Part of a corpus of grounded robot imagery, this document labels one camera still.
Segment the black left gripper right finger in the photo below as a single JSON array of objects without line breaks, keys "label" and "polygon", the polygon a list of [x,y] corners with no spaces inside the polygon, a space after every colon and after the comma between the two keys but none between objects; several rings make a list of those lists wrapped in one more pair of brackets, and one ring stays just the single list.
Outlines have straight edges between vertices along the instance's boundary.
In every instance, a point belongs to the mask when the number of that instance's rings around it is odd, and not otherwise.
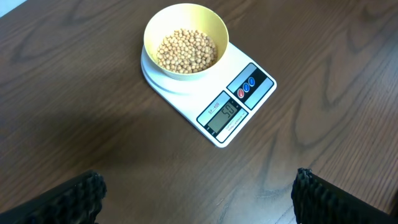
[{"label": "black left gripper right finger", "polygon": [[337,186],[299,168],[292,185],[291,199],[295,221],[300,224],[378,224],[393,223],[382,212]]}]

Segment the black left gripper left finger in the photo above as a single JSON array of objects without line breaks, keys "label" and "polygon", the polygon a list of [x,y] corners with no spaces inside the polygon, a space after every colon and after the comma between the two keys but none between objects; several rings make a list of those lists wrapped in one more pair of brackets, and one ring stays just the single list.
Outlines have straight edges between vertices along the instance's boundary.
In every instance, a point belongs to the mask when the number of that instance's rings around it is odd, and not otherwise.
[{"label": "black left gripper left finger", "polygon": [[1,214],[1,223],[95,224],[107,192],[104,178],[88,170]]}]

